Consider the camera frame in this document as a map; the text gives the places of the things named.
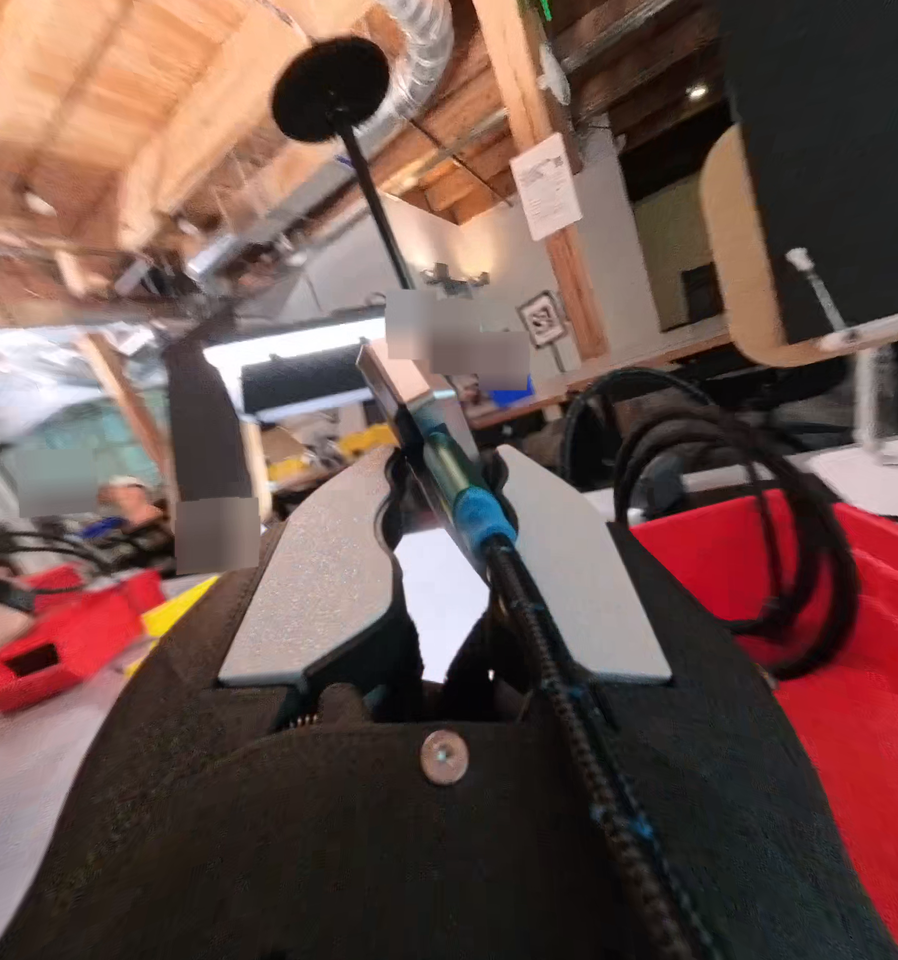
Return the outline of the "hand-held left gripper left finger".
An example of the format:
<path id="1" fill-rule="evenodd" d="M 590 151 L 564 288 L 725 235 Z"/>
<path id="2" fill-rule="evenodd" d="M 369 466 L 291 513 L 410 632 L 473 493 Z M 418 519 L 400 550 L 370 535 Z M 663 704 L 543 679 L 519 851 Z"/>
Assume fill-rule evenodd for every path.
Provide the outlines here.
<path id="1" fill-rule="evenodd" d="M 222 687 L 407 684 L 407 605 L 392 546 L 399 454 L 370 451 L 290 515 L 219 668 Z"/>

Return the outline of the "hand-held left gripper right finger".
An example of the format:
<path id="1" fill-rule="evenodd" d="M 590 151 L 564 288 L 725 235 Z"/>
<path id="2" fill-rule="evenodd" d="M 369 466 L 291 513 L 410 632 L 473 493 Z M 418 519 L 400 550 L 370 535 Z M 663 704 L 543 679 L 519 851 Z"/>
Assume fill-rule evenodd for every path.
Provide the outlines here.
<path id="1" fill-rule="evenodd" d="M 518 521 L 516 549 L 573 661 L 600 680 L 664 685 L 672 670 L 599 511 L 510 445 L 501 495 Z"/>

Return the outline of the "grey metal port hub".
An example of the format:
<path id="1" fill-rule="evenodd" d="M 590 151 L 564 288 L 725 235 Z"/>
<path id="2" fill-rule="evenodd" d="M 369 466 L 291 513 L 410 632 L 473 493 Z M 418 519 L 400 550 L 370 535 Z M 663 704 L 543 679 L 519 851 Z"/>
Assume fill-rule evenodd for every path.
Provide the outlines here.
<path id="1" fill-rule="evenodd" d="M 424 458 L 425 441 L 434 431 L 451 436 L 459 448 L 464 479 L 483 483 L 485 475 L 475 438 L 455 388 L 441 374 L 424 372 L 419 362 L 389 356 L 384 339 L 361 342 L 358 368 L 402 450 L 407 487 L 418 504 L 450 536 L 470 566 L 487 580 L 485 562 L 457 533 L 452 506 Z"/>

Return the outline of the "yellow storage bin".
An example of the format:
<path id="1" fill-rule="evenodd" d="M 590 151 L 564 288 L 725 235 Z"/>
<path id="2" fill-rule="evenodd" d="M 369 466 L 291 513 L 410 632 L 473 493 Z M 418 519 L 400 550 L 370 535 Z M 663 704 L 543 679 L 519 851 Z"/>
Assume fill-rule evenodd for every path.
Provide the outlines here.
<path id="1" fill-rule="evenodd" d="M 389 424 L 375 423 L 361 431 L 340 437 L 335 445 L 347 461 L 355 461 L 373 450 L 397 448 L 400 442 Z"/>

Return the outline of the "yellow plastic bin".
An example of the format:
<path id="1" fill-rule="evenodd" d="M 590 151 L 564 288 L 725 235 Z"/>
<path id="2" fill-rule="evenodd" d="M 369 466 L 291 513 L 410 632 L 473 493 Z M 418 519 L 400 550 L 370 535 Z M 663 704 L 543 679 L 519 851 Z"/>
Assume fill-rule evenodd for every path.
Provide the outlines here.
<path id="1" fill-rule="evenodd" d="M 166 599 L 143 615 L 145 640 L 133 649 L 133 658 L 119 666 L 124 677 L 132 677 L 157 648 L 162 638 L 181 620 L 219 579 L 217 574 L 194 574 L 177 580 L 164 581 Z"/>

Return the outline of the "small red plastic bin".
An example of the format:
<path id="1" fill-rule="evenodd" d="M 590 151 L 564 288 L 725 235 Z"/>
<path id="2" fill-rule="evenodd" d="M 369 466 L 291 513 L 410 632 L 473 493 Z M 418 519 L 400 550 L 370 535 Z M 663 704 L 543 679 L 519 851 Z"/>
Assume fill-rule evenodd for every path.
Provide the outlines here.
<path id="1" fill-rule="evenodd" d="M 114 580 L 91 580 L 75 564 L 63 563 L 24 574 L 20 583 L 35 594 L 34 609 L 40 615 L 86 599 L 101 599 L 103 594 L 124 599 L 139 614 L 164 602 L 161 578 L 151 569 L 129 570 Z"/>

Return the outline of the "black computer monitor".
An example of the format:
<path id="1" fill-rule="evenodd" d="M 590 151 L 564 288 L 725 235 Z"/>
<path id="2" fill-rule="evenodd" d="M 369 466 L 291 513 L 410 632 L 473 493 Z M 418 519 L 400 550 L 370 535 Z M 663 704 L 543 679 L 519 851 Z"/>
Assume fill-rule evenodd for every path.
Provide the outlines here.
<path id="1" fill-rule="evenodd" d="M 316 353 L 276 357 L 244 366 L 240 372 L 241 409 L 274 421 L 365 402 L 371 391 L 359 370 L 359 343 Z"/>

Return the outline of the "white led light panel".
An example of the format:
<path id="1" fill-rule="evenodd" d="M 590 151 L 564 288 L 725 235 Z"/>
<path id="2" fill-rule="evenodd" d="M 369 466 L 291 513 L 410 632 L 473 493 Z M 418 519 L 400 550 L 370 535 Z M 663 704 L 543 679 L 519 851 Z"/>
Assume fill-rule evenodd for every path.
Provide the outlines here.
<path id="1" fill-rule="evenodd" d="M 295 359 L 358 346 L 383 337 L 383 315 L 334 321 L 327 326 L 294 327 L 287 332 L 206 346 L 203 354 L 224 378 L 240 375 L 243 368 L 276 359 Z"/>

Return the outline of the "red bin with slot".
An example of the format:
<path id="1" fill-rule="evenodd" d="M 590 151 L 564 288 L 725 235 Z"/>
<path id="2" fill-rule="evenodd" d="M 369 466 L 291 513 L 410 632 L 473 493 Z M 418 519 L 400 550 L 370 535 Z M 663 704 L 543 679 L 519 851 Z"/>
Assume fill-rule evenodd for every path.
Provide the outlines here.
<path id="1" fill-rule="evenodd" d="M 0 648 L 0 714 L 82 685 L 142 635 L 142 614 L 121 591 L 45 611 Z"/>

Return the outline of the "white metal stand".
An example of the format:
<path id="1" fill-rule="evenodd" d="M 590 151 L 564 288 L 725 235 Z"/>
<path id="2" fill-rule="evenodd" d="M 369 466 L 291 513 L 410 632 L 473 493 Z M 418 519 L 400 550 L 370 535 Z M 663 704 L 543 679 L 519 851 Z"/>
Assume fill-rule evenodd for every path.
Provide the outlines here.
<path id="1" fill-rule="evenodd" d="M 823 311 L 833 332 L 820 338 L 825 353 L 856 354 L 855 439 L 863 452 L 878 467 L 898 470 L 898 455 L 887 452 L 880 435 L 879 416 L 879 349 L 898 342 L 898 314 L 871 322 L 850 325 L 839 307 L 827 295 L 822 299 Z"/>

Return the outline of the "white paper notice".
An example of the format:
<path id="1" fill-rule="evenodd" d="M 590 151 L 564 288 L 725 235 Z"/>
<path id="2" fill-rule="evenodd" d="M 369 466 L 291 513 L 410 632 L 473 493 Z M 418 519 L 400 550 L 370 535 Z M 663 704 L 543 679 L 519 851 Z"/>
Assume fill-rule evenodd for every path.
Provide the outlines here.
<path id="1" fill-rule="evenodd" d="M 532 241 L 542 242 L 583 218 L 560 132 L 516 155 L 509 166 Z"/>

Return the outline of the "black round disc stand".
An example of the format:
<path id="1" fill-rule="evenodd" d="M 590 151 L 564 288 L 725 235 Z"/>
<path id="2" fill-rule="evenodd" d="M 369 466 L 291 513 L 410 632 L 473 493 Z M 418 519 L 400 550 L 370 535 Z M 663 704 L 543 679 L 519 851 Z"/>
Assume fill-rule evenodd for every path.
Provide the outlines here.
<path id="1" fill-rule="evenodd" d="M 270 110 L 279 131 L 291 141 L 342 142 L 399 285 L 412 290 L 414 282 L 356 134 L 379 110 L 389 79 L 387 58 L 369 39 L 349 34 L 323 40 L 287 66 L 275 83 Z"/>

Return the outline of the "black partition panel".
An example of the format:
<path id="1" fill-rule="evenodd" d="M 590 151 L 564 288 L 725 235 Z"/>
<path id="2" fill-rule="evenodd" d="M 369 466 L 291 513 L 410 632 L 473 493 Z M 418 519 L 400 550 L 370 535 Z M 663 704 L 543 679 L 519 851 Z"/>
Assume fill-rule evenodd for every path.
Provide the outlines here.
<path id="1" fill-rule="evenodd" d="M 700 196 L 734 345 L 777 368 L 859 348 L 792 250 L 862 346 L 898 339 L 898 1 L 715 7 L 735 124 Z"/>

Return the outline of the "framed wall sign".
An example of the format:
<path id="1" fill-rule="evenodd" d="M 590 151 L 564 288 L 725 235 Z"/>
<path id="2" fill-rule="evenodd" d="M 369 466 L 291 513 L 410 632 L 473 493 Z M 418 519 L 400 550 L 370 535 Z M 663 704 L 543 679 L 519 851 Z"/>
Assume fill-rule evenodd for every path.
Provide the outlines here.
<path id="1" fill-rule="evenodd" d="M 559 298 L 551 291 L 542 291 L 516 308 L 532 346 L 543 350 L 568 336 Z"/>

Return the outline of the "silver air duct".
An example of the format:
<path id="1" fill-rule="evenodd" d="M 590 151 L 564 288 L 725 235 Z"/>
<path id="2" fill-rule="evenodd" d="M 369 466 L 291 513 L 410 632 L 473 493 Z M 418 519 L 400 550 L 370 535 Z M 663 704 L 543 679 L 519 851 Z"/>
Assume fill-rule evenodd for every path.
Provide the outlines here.
<path id="1" fill-rule="evenodd" d="M 431 101 L 450 63 L 455 45 L 448 1 L 380 1 L 405 39 L 405 49 L 390 72 L 383 102 L 358 135 L 362 145 L 393 138 Z"/>

